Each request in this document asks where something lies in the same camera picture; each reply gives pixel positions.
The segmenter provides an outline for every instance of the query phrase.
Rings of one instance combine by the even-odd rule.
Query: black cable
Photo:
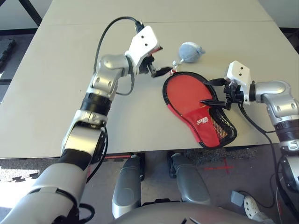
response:
[[[89,204],[84,204],[84,203],[80,203],[79,208],[87,209],[87,210],[89,210],[90,213],[91,213],[89,217],[80,219],[80,220],[79,220],[79,224],[87,223],[87,222],[89,222],[89,221],[94,217],[95,209],[94,209],[94,207],[92,207],[91,205],[89,205]]]
[[[282,157],[280,158],[279,162],[277,163],[277,159],[276,159],[276,153],[275,153],[275,149],[273,146],[273,143],[271,141],[271,139],[269,138],[269,136],[266,134],[267,132],[265,130],[263,130],[260,126],[258,126],[245,112],[244,108],[243,108],[243,104],[242,103],[238,103],[239,109],[241,111],[241,113],[243,114],[243,116],[248,120],[249,123],[252,124],[253,127],[255,127],[261,134],[263,134],[269,141],[271,149],[272,149],[272,156],[273,156],[273,161],[274,161],[274,169],[275,169],[275,180],[276,180],[276,185],[278,187],[279,193],[285,203],[285,205],[288,207],[288,209],[291,211],[291,213],[294,215],[294,217],[297,219],[297,221],[299,222],[299,212],[296,209],[296,207],[294,206],[293,202],[291,201],[290,197],[288,196],[288,194],[286,193],[286,191],[283,189],[280,180],[279,180],[279,165],[280,165],[280,160],[282,159]]]
[[[282,187],[282,185],[279,181],[278,171],[279,171],[279,165],[281,164],[282,159],[283,159],[283,156],[281,156],[280,159],[278,160],[278,164],[277,164],[277,167],[276,167],[276,173],[275,173],[276,174],[276,180],[278,179],[278,181],[276,181],[277,182],[277,187],[278,187],[280,196],[283,199],[285,205],[288,207],[288,209],[291,211],[292,215],[299,222],[299,211],[296,209],[295,205],[293,204],[290,197],[288,196],[288,194],[286,193],[286,191],[284,190],[284,188]]]
[[[105,129],[105,132],[106,132],[106,143],[105,143],[105,151],[104,151],[104,153],[103,153],[103,155],[102,155],[102,158],[101,158],[101,160],[99,161],[99,163],[98,163],[98,165],[96,166],[96,168],[93,170],[93,172],[89,175],[89,177],[87,178],[87,180],[86,180],[86,183],[88,183],[91,179],[92,179],[92,177],[95,175],[95,173],[98,171],[98,169],[100,168],[100,166],[102,165],[102,163],[103,163],[103,161],[104,161],[104,159],[105,159],[105,156],[106,156],[106,153],[107,153],[107,149],[108,149],[108,132],[107,132],[107,128],[106,127],[104,127],[104,129]]]
[[[251,196],[259,205],[261,205],[262,207],[266,208],[266,209],[270,209],[272,208],[274,205],[275,205],[275,196],[274,196],[274,190],[273,190],[273,186],[272,186],[272,178],[274,177],[275,173],[273,173],[270,177],[270,190],[271,190],[271,195],[272,195],[272,200],[273,202],[271,203],[271,205],[269,206],[266,206],[266,205],[263,205],[262,203],[260,203],[258,200],[256,200],[250,193],[248,193],[247,191],[245,190],[239,190],[238,193],[245,193],[249,196]]]
[[[135,25],[136,25],[136,30],[139,32],[144,26],[135,18],[131,17],[131,16],[122,16],[122,17],[119,17],[119,18],[116,18],[115,20],[113,20],[111,23],[108,24],[108,26],[106,27],[106,29],[104,30],[104,32],[102,33],[102,36],[100,38],[100,41],[98,43],[98,47],[97,47],[97,51],[96,51],[96,54],[95,54],[95,59],[94,59],[94,64],[93,64],[93,73],[96,72],[96,69],[97,69],[97,62],[98,62],[98,57],[99,57],[99,52],[100,52],[100,47],[102,45],[102,42],[104,40],[104,37],[107,33],[107,31],[110,29],[110,27],[116,23],[117,21],[119,20],[132,20],[133,22],[135,22]],[[119,92],[116,92],[116,94],[119,94],[119,95],[122,95],[122,96],[127,96],[129,95],[132,90],[133,90],[133,87],[134,87],[134,82],[135,82],[135,77],[134,75],[132,74],[131,75],[131,89],[128,93],[119,93]]]
[[[260,126],[258,126],[246,113],[244,107],[243,107],[243,104],[242,103],[238,103],[238,106],[239,106],[239,109],[241,111],[241,113],[243,114],[243,116],[246,118],[246,120],[253,126],[255,127],[261,134],[263,134],[266,139],[269,141],[270,143],[270,147],[272,149],[272,156],[273,156],[273,161],[274,161],[274,168],[276,170],[276,167],[277,167],[277,159],[276,159],[276,153],[275,153],[275,149],[274,149],[274,146],[273,146],[273,142],[271,141],[271,139],[269,138],[268,135],[266,135],[266,131],[264,129],[262,129]]]

